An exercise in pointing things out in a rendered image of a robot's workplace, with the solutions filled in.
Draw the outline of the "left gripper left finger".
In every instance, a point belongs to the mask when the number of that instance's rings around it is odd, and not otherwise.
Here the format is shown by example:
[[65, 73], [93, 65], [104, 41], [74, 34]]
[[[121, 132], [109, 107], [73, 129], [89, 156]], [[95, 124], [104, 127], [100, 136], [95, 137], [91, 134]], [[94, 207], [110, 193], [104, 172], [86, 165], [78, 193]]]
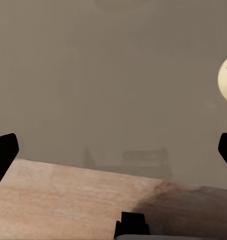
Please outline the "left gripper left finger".
[[15, 133], [0, 136], [0, 182], [19, 153]]

